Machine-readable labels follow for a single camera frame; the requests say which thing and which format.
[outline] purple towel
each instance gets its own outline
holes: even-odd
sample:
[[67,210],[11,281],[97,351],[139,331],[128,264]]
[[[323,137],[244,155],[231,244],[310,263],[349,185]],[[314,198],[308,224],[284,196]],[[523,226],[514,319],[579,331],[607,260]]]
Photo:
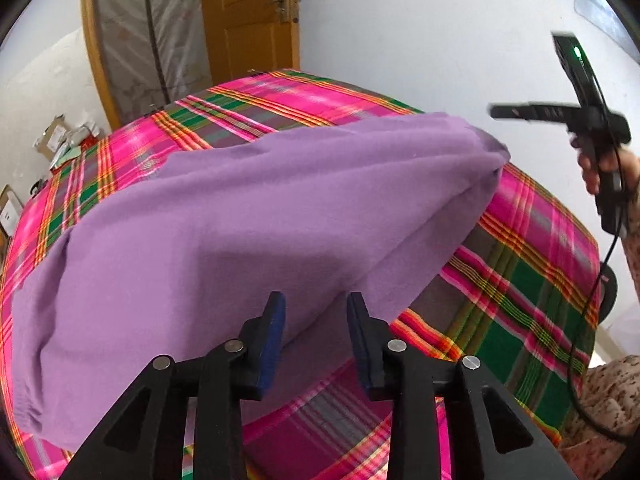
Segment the purple towel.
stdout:
[[351,355],[345,293],[393,320],[488,205],[508,152],[445,114],[172,155],[67,230],[14,299],[23,431],[76,450],[156,355],[204,355],[287,298],[265,415]]

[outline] metal screw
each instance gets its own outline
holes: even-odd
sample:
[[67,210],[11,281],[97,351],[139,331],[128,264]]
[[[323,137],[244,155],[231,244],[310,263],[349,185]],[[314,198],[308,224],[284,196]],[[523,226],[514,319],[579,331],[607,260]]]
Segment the metal screw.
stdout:
[[392,352],[404,352],[406,350],[406,343],[401,339],[392,339],[386,344]]
[[480,359],[478,359],[475,355],[465,355],[462,358],[462,365],[465,368],[469,368],[469,370],[478,370],[480,367]]
[[171,364],[171,359],[169,359],[166,355],[161,355],[160,357],[156,357],[154,359],[154,368],[156,370],[165,370]]
[[244,348],[244,343],[239,339],[230,339],[225,343],[225,350],[230,354],[235,354]]

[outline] bed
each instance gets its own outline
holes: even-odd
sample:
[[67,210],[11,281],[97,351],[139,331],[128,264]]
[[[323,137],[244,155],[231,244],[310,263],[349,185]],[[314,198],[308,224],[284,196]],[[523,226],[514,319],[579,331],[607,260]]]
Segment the bed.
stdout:
[[[53,480],[72,455],[23,434],[13,420],[12,295],[61,233],[109,195],[152,177],[174,152],[235,146],[299,126],[415,113],[420,110],[327,78],[293,70],[258,74],[185,97],[136,120],[54,176],[25,206],[0,283],[2,407],[31,475]],[[583,225],[509,164],[476,227],[392,323],[392,331],[437,358],[477,355],[557,445],[570,409],[568,353],[598,266],[596,242]],[[588,334],[574,362],[578,377],[593,351],[596,301],[586,320]],[[249,476],[384,478],[390,410],[389,403],[365,399],[353,364],[346,364],[303,396],[244,428]],[[450,478],[442,405],[438,416],[442,475]],[[184,478],[190,478],[192,454],[185,448]]]

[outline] handheld controller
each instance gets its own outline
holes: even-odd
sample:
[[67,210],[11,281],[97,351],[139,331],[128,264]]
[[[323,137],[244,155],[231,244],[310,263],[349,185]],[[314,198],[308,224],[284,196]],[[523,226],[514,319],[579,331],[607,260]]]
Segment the handheld controller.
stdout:
[[[594,76],[593,68],[578,39],[573,34],[553,34],[556,53],[569,80],[574,85],[580,106],[551,103],[495,104],[489,114],[494,119],[520,119],[566,124],[575,134],[578,145],[594,165],[600,159],[631,142],[626,118],[609,111]],[[628,192],[619,171],[600,174],[600,192],[596,197],[602,229],[626,237],[628,218],[625,203]]]

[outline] cable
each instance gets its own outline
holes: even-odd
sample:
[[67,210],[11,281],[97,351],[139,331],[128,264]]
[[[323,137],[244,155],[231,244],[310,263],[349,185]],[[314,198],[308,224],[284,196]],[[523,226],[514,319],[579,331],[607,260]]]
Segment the cable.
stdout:
[[162,71],[162,63],[160,61],[160,53],[158,51],[158,38],[156,37],[156,28],[154,27],[154,14],[153,9],[151,8],[151,0],[145,0],[145,11],[146,26],[149,31],[149,43],[151,45],[151,54],[154,57],[156,72],[158,72],[158,81],[160,83],[160,89],[162,90],[162,97],[164,97],[164,104],[167,105],[171,102],[171,99],[169,99],[169,91],[166,87],[164,72]]
[[[620,181],[622,183],[622,192],[626,193],[626,182],[625,182],[625,178],[624,178],[624,172],[622,170],[622,162],[620,161],[620,154],[618,153],[618,149],[616,147],[617,142],[616,142],[616,138],[613,135],[613,132],[611,131],[611,124],[609,123],[609,107],[607,107],[607,102],[604,99],[604,95],[602,94],[602,88],[600,87],[600,83],[598,82],[598,78],[595,76],[595,74],[593,74],[593,81],[596,84],[597,88],[598,88],[598,92],[600,93],[600,98],[602,99],[602,112],[604,114],[604,118],[605,118],[605,124],[607,127],[607,131],[609,132],[609,135],[611,136],[611,140],[614,146],[614,153],[616,154],[616,159],[618,162],[618,171],[620,172]],[[628,208],[628,203],[624,203],[622,205],[622,207]],[[604,269],[607,267],[607,265],[609,264],[609,259],[611,258],[611,255],[613,254],[613,250],[616,247],[616,244],[618,243],[618,240],[620,239],[620,231],[622,230],[622,224],[624,219],[626,218],[626,211],[624,212],[624,214],[620,214],[619,218],[618,218],[618,226],[616,227],[616,234],[613,237],[613,242],[611,243],[611,247],[609,248],[609,251],[607,252],[607,256],[605,256],[603,263],[600,265],[600,272],[598,273],[595,282],[593,283],[593,286],[591,287],[591,291],[587,297],[587,301],[584,304],[584,308],[582,309],[582,315],[580,316],[580,321],[578,322],[578,326],[575,329],[575,336],[574,336],[574,341],[571,345],[571,351],[569,352],[569,362],[568,362],[568,369],[567,369],[567,387],[569,389],[569,398],[571,400],[571,404],[574,407],[574,410],[578,413],[578,416],[588,425],[591,427],[591,429],[597,431],[599,434],[607,437],[610,440],[619,442],[621,444],[629,444],[631,443],[631,441],[633,440],[632,436],[627,436],[627,435],[623,435],[620,433],[617,433],[615,431],[613,431],[611,428],[607,428],[599,423],[597,423],[595,420],[593,420],[591,418],[591,415],[589,415],[583,408],[583,406],[580,403],[580,400],[578,399],[578,395],[576,394],[575,390],[574,390],[574,359],[575,359],[575,352],[577,350],[577,344],[578,344],[578,339],[581,338],[581,336],[584,335],[584,332],[580,332],[581,329],[581,324],[585,322],[586,320],[586,315],[587,312],[589,310],[589,305],[591,304],[591,300],[593,299],[593,295],[596,293],[596,290],[598,290],[598,285],[600,284],[600,280],[602,279],[602,275],[604,273]]]

